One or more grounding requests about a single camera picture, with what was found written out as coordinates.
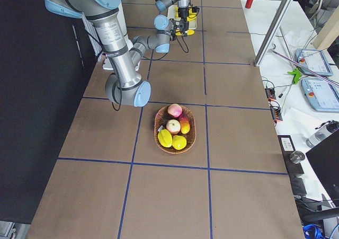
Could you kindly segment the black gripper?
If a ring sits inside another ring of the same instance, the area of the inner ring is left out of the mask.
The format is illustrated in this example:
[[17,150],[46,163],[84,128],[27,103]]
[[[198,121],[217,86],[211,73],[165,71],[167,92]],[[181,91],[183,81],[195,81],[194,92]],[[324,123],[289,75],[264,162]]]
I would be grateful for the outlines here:
[[182,32],[182,36],[186,37],[188,35],[189,30],[189,22],[184,20],[176,20],[176,30]]
[[181,19],[187,19],[189,16],[189,8],[188,7],[178,7],[178,17]]

